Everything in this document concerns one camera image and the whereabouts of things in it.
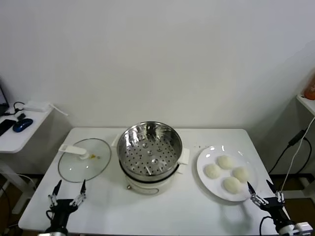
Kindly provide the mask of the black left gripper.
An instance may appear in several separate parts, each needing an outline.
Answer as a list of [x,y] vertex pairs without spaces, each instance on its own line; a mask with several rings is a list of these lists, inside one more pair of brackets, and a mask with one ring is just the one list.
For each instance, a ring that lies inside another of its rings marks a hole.
[[86,199],[86,180],[83,181],[80,194],[74,199],[59,199],[57,195],[61,186],[62,180],[54,187],[52,194],[48,195],[50,200],[51,211],[53,217],[50,220],[50,230],[67,230],[69,216],[77,210],[77,206]]

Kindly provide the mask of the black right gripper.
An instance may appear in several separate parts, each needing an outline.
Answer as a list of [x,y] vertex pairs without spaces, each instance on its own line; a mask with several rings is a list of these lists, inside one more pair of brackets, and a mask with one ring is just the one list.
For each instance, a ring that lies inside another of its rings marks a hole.
[[276,230],[281,230],[283,228],[294,228],[294,222],[290,220],[288,214],[284,210],[284,193],[281,190],[277,190],[272,182],[266,180],[269,188],[274,193],[275,197],[261,198],[257,195],[252,185],[247,182],[249,193],[251,195],[250,199],[256,206],[263,211],[270,214]]

